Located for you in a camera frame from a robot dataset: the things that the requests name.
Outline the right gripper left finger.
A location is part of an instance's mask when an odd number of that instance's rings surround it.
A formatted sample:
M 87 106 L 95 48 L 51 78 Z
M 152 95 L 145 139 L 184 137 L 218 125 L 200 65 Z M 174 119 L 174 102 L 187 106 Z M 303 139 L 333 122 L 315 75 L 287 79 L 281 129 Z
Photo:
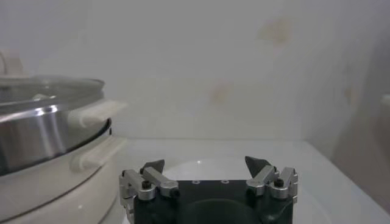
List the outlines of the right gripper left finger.
M 119 176 L 120 205 L 126 211 L 133 210 L 134 199 L 152 201 L 158 195 L 166 198 L 179 198 L 179 182 L 162 174 L 163 159 L 146 163 L 138 172 L 123 170 Z

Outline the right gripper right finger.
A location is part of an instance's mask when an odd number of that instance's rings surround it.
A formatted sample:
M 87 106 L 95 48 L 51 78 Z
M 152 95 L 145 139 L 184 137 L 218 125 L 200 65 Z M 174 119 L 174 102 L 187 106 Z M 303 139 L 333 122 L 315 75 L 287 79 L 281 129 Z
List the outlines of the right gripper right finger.
M 276 200 L 292 200 L 297 203 L 298 173 L 295 168 L 285 167 L 282 171 L 265 159 L 245 156 L 251 179 L 246 181 L 248 190 L 256 197 L 268 194 Z

